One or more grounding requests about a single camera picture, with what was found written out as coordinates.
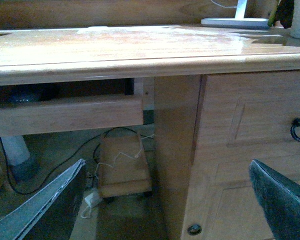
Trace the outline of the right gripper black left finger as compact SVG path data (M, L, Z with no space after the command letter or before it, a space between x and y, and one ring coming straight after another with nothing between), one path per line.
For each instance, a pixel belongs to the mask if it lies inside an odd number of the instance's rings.
M0 219L0 240L68 240L84 198L86 161L79 159Z

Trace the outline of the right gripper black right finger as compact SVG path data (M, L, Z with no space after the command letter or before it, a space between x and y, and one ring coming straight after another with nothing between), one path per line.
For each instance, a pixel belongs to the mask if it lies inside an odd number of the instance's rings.
M300 240L300 185L254 159L249 177L276 240Z

